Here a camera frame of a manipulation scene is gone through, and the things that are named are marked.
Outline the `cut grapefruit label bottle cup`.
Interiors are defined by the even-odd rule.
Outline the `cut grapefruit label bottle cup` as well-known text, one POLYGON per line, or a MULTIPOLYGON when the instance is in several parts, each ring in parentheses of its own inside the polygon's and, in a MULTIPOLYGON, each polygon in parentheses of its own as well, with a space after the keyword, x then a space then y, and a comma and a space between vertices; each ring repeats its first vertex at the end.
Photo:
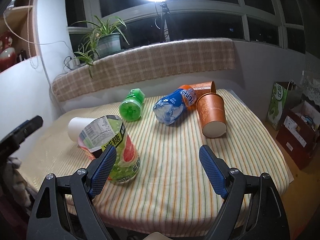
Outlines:
POLYGON ((93 120, 80 132, 78 143, 92 160, 100 157, 108 145, 116 148, 116 161, 108 177, 111 182, 126 183, 136 176, 140 157, 119 116, 93 120))

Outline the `white plastic cup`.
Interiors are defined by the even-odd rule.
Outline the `white plastic cup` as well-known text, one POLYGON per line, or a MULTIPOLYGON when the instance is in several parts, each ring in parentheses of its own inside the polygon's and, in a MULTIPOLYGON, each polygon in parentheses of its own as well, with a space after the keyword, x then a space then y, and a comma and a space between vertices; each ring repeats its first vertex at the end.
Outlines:
POLYGON ((95 118, 81 118, 81 117, 74 117, 68 124, 67 133, 71 141, 77 142, 79 134, 82 130, 92 123, 95 118))

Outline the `orange paper cup front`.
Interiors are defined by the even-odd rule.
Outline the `orange paper cup front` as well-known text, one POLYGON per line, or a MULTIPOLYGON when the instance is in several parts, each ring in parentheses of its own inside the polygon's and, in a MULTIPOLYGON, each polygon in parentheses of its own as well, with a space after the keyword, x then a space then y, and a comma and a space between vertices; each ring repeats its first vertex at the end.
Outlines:
POLYGON ((203 94, 196 107, 205 137, 218 138, 226 133, 225 104, 221 96, 216 93, 203 94))

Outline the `orange paper cup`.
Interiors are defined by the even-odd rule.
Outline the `orange paper cup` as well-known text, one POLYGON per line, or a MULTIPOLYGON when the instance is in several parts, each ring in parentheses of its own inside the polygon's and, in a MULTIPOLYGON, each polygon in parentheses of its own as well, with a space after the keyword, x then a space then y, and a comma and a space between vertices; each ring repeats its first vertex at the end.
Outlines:
POLYGON ((191 87, 194 90, 197 98, 200 98, 204 94, 216 93, 214 81, 196 83, 192 85, 181 85, 179 88, 186 89, 188 87, 191 87))
POLYGON ((221 96, 216 93, 203 94, 196 107, 205 137, 218 138, 226 133, 225 104, 221 96))

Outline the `green cut bottle cup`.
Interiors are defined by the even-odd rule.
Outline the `green cut bottle cup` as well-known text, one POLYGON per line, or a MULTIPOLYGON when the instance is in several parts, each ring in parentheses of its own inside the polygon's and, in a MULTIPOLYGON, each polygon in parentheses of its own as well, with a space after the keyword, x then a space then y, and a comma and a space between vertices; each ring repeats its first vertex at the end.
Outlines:
POLYGON ((145 94, 140 88, 130 90, 119 106, 121 117, 126 121, 137 121, 142 115, 144 99, 145 94))

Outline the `blue cut bottle cup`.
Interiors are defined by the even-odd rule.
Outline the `blue cut bottle cup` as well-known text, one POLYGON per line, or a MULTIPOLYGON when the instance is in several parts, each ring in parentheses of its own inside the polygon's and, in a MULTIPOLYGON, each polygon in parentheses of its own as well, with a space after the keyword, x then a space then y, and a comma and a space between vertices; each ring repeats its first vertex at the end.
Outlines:
POLYGON ((152 110, 160 123, 170 125, 190 108, 196 100, 195 90, 189 85, 182 85, 171 94, 159 99, 152 110))

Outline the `orange paper cup back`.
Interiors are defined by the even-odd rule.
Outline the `orange paper cup back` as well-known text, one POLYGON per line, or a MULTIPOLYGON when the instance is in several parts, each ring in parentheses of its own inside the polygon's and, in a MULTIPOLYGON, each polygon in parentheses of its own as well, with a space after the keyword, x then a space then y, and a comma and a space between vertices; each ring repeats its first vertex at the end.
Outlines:
POLYGON ((197 98, 200 98, 204 94, 216 93, 214 81, 196 83, 192 85, 181 85, 179 88, 186 89, 188 87, 191 87, 194 90, 197 98))

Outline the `striped yellow table cloth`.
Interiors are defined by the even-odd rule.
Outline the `striped yellow table cloth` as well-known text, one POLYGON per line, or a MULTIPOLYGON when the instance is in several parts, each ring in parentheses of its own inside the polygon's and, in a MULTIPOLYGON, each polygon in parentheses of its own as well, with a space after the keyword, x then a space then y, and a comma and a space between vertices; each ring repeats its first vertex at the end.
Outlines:
POLYGON ((106 225, 168 237, 204 236, 223 199, 214 192, 199 160, 202 145, 243 174, 268 173, 280 194, 287 190, 290 174, 268 130, 229 91, 217 92, 224 100, 227 122, 227 131, 219 138, 202 134, 197 111, 183 113, 172 125, 161 124, 152 111, 157 97, 145 99, 138 121, 124 124, 140 166, 133 179, 108 181, 93 199, 106 225))

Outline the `red cardboard box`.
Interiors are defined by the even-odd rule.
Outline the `red cardboard box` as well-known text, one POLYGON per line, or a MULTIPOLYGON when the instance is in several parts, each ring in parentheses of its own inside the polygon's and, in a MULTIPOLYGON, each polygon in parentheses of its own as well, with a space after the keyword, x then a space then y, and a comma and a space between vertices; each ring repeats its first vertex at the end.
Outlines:
POLYGON ((300 170, 306 168, 319 142, 319 111, 307 101, 290 109, 276 140, 300 170))

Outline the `red white ceramic vase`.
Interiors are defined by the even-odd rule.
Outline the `red white ceramic vase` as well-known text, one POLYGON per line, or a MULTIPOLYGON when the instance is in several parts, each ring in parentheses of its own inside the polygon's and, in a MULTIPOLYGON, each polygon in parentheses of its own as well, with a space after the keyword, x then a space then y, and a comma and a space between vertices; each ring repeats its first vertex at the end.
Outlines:
POLYGON ((12 67, 16 63, 16 51, 12 46, 12 33, 6 31, 1 35, 1 58, 0 70, 1 72, 12 67))

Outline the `green white shopping bag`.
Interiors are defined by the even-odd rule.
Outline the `green white shopping bag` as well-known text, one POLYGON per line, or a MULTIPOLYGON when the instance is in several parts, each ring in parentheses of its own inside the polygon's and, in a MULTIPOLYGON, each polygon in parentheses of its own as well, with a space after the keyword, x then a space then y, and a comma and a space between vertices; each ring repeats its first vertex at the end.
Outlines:
POLYGON ((302 89, 294 81, 274 82, 266 121, 279 130, 287 112, 300 104, 302 89))

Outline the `wooden shelf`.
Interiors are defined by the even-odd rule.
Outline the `wooden shelf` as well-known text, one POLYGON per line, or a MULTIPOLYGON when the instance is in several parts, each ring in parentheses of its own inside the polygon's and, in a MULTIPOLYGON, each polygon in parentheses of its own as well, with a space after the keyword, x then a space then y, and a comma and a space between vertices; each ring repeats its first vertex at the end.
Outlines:
POLYGON ((35 12, 35 0, 1 0, 1 35, 6 31, 12 33, 15 64, 39 55, 35 12))

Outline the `white lace cloth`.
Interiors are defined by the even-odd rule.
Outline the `white lace cloth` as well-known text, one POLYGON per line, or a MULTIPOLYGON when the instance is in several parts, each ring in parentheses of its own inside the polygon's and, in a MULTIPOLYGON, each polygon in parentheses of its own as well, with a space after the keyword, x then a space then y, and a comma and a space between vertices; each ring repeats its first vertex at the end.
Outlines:
POLYGON ((319 94, 319 78, 314 77, 305 77, 302 83, 303 94, 317 106, 320 103, 320 94, 319 94))

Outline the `potted spider plant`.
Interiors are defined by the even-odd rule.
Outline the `potted spider plant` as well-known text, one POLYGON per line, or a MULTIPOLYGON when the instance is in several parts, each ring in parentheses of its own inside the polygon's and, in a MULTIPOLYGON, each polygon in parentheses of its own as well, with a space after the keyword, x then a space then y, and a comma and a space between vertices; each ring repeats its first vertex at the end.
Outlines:
POLYGON ((89 76, 92 77, 91 68, 95 61, 121 51, 121 40, 128 42, 124 30, 126 23, 118 16, 110 16, 102 20, 94 16, 95 21, 81 20, 75 24, 85 23, 92 26, 90 31, 81 39, 78 50, 74 52, 75 58, 88 65, 89 76))

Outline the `plaid beige towel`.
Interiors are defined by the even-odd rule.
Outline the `plaid beige towel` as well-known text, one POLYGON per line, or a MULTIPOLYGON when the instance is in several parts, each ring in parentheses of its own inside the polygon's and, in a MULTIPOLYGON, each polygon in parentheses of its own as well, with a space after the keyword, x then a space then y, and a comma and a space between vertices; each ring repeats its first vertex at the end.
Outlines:
POLYGON ((174 75, 235 69, 234 42, 201 38, 126 50, 85 65, 52 83, 59 102, 113 87, 174 75))

